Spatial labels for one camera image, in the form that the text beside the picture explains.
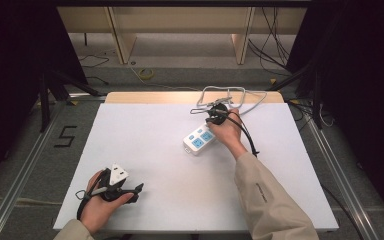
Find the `jacket sleeve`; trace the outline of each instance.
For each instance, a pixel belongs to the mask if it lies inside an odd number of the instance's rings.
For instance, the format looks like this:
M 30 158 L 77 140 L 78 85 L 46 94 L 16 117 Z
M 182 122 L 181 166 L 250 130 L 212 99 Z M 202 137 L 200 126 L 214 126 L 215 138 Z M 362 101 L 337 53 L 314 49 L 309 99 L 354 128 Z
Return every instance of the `jacket sleeve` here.
M 87 228 L 76 219 L 70 220 L 54 240 L 93 240 Z
M 237 159 L 235 183 L 254 240 L 318 239 L 310 218 L 249 152 Z

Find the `hand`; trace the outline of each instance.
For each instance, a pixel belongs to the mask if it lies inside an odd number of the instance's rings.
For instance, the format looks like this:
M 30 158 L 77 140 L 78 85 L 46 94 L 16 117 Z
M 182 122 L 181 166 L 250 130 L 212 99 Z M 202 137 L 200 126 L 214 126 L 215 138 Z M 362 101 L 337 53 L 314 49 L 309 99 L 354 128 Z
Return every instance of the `hand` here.
M 95 175 L 93 175 L 93 177 L 89 180 L 87 192 L 90 190 L 101 172 L 102 171 L 95 173 Z M 80 216 L 80 221 L 83 223 L 83 225 L 85 225 L 87 230 L 89 230 L 89 233 L 92 235 L 96 233 L 101 227 L 103 227 L 108 222 L 108 219 L 111 217 L 112 213 L 118 207 L 129 201 L 133 195 L 133 193 L 126 193 L 112 202 L 105 201 L 99 195 L 94 196 L 89 200 L 83 209 L 82 215 Z
M 230 109 L 228 116 L 237 123 L 242 124 L 238 109 Z M 208 122 L 207 125 L 216 138 L 229 149 L 235 159 L 238 159 L 243 153 L 247 152 L 241 142 L 241 129 L 232 121 L 226 119 L 221 125 L 211 122 Z

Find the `power outlet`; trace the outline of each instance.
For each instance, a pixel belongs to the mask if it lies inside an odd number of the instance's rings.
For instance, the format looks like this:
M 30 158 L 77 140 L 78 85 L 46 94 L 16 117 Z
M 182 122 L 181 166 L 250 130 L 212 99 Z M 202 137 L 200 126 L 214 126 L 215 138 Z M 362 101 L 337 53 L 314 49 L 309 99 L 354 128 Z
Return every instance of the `power outlet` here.
M 216 139 L 207 124 L 199 126 L 195 131 L 183 138 L 183 146 L 187 153 L 198 155 L 208 144 Z

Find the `white plug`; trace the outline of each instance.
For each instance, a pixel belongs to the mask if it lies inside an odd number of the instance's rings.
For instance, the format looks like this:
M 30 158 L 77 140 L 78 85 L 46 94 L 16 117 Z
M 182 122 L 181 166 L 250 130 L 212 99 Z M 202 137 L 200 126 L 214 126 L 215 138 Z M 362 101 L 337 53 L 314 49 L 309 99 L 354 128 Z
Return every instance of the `white plug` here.
M 129 173 L 126 172 L 123 168 L 121 168 L 117 164 L 113 164 L 111 167 L 111 175 L 110 175 L 110 185 L 113 186 L 129 176 Z
M 198 155 L 206 146 L 216 139 L 214 134 L 204 123 L 199 126 L 195 131 L 191 132 L 185 138 L 183 138 L 183 146 L 187 153 Z

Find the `white tabletop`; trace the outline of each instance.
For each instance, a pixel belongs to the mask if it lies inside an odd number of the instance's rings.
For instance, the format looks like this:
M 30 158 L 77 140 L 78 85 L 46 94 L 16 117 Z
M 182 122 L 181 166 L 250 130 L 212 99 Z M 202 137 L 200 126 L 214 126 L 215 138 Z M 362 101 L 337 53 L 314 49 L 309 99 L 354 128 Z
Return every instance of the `white tabletop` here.
M 245 104 L 241 112 L 251 105 Z M 233 181 L 235 161 L 219 142 L 198 156 L 182 140 L 204 123 L 194 104 L 102 104 L 54 228 L 76 217 L 90 177 L 118 163 L 129 172 L 123 187 L 144 183 L 137 203 L 124 205 L 103 230 L 130 233 L 247 231 Z M 309 215 L 318 231 L 338 225 L 287 104 L 265 103 L 242 117 L 259 159 Z M 242 142 L 248 147 L 245 136 Z

